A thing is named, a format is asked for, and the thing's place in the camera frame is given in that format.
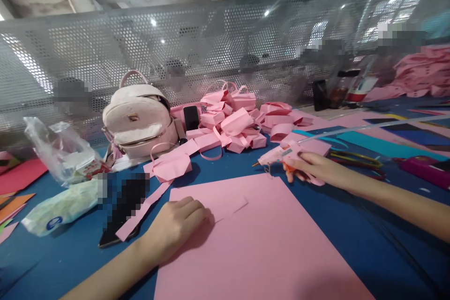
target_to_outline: teal paper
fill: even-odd
[[[414,156],[428,156],[438,161],[446,161],[448,157],[438,155],[434,152],[429,152],[421,149],[410,148],[406,145],[391,143],[382,139],[373,138],[365,134],[355,131],[349,131],[337,137],[341,140],[351,144],[359,145],[360,147],[372,150],[387,157],[411,158]]]

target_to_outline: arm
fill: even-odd
[[[302,153],[300,157],[304,162],[289,160],[286,164],[299,170],[295,176],[301,180],[307,180],[302,171],[310,173],[328,184],[370,200],[450,243],[450,206],[374,180],[314,153]],[[288,173],[287,176],[292,182],[293,175]]]
[[[167,261],[202,224],[207,212],[191,197],[166,203],[147,232],[61,299],[117,299]]]

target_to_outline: pink cardstock sheet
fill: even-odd
[[[160,266],[155,300],[374,299],[279,177],[172,189],[170,200],[186,196],[222,219]]]
[[[2,242],[4,242],[6,239],[9,238],[9,236],[11,235],[11,233],[14,231],[15,227],[16,227],[18,224],[19,224],[19,223],[14,223],[14,224],[11,224],[11,225],[9,225],[9,226],[7,226],[7,227],[5,227],[5,228],[3,229],[3,232],[0,233],[0,244],[1,244]]]

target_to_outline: bottle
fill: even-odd
[[[347,71],[339,71],[337,74],[339,82],[330,93],[330,106],[331,109],[339,109],[342,107],[342,103],[347,96],[347,93],[354,82],[354,79],[360,73],[360,69],[350,69]]]

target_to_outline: backpack strap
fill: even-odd
[[[140,71],[138,71],[138,70],[129,70],[129,71],[127,71],[125,73],[125,75],[123,76],[122,80],[120,81],[119,88],[125,87],[125,82],[128,80],[128,78],[131,75],[139,75],[140,77],[142,77],[142,79],[144,80],[145,84],[149,84],[149,81],[145,78],[144,75],[141,74]]]

